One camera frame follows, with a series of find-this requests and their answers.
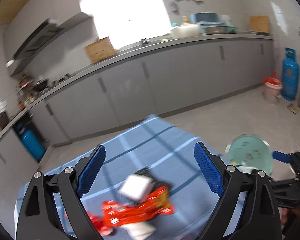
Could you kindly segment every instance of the plaid tablecloth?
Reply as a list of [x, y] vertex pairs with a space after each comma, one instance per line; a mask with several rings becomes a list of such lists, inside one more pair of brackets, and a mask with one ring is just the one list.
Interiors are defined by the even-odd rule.
[[[140, 124], [117, 135], [102, 145], [106, 148], [106, 160], [88, 194], [81, 201], [87, 211], [101, 216], [101, 203], [116, 200], [121, 203], [130, 201], [118, 193], [125, 178], [137, 170], [149, 167], [157, 178], [173, 185], [170, 200], [176, 212], [169, 216], [157, 216], [148, 221], [157, 228], [148, 240], [195, 239], [212, 213], [218, 195], [210, 188], [202, 175], [195, 159], [194, 145], [202, 141], [211, 154], [221, 156], [203, 139], [171, 125], [156, 115], [148, 116]], [[60, 173], [67, 166], [75, 166], [82, 157], [91, 151], [55, 168], [47, 174]], [[221, 156], [225, 164], [229, 161]], [[16, 202], [15, 222], [28, 185], [22, 187]], [[69, 220], [64, 217], [64, 208], [59, 194], [54, 194], [58, 213], [66, 233], [73, 235]], [[241, 194], [234, 215], [225, 235], [234, 231], [240, 217], [244, 194]], [[131, 239], [127, 231], [118, 228], [115, 236], [104, 239]]]

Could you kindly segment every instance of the floor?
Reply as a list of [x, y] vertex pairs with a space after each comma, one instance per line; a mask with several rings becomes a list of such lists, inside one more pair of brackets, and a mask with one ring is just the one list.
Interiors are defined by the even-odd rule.
[[[290, 153], [300, 151], [300, 112], [287, 109], [291, 103], [283, 98], [276, 105], [262, 97], [262, 87], [165, 118], [193, 135], [204, 138], [220, 153], [239, 135], [251, 133], [266, 140], [272, 150]], [[105, 142], [122, 131], [89, 138], [57, 147], [43, 172], [66, 163]], [[289, 166], [274, 160], [275, 180], [292, 178]]]

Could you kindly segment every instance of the textured blue pad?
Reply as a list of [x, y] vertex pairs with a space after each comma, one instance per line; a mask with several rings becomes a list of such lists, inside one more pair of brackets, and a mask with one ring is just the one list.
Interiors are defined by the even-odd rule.
[[225, 191], [222, 186], [222, 176], [217, 167], [214, 165], [213, 161], [199, 143], [194, 146], [194, 158], [197, 161], [197, 164], [199, 165], [199, 168], [204, 175], [211, 191], [217, 193], [218, 196], [221, 197]]
[[101, 145], [78, 176], [76, 192], [79, 197], [82, 197], [83, 194], [87, 194], [89, 192], [105, 159], [106, 149]]
[[278, 160], [280, 162], [283, 163], [290, 163], [291, 162], [291, 155], [290, 154], [285, 154], [285, 153], [281, 153], [278, 151], [273, 151], [272, 152], [272, 158], [274, 158], [275, 160]]

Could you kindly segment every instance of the silver screw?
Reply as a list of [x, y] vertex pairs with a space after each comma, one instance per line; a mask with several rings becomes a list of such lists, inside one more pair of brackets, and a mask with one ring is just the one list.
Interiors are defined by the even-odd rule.
[[37, 178], [39, 178], [41, 176], [41, 172], [36, 172], [35, 174], [34, 174], [34, 177], [37, 179]]
[[266, 175], [266, 173], [264, 171], [258, 171], [258, 174], [260, 177], [264, 177]]
[[235, 167], [232, 165], [227, 166], [227, 170], [230, 172], [234, 172], [235, 171]]
[[73, 171], [73, 168], [72, 167], [67, 167], [66, 169], [65, 169], [65, 173], [66, 174], [69, 174], [69, 173], [71, 173]]

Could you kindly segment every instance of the window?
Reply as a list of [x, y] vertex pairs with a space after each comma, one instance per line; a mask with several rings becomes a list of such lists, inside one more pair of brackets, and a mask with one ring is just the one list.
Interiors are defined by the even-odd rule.
[[87, 0], [99, 38], [109, 36], [115, 49], [171, 30], [162, 0]]

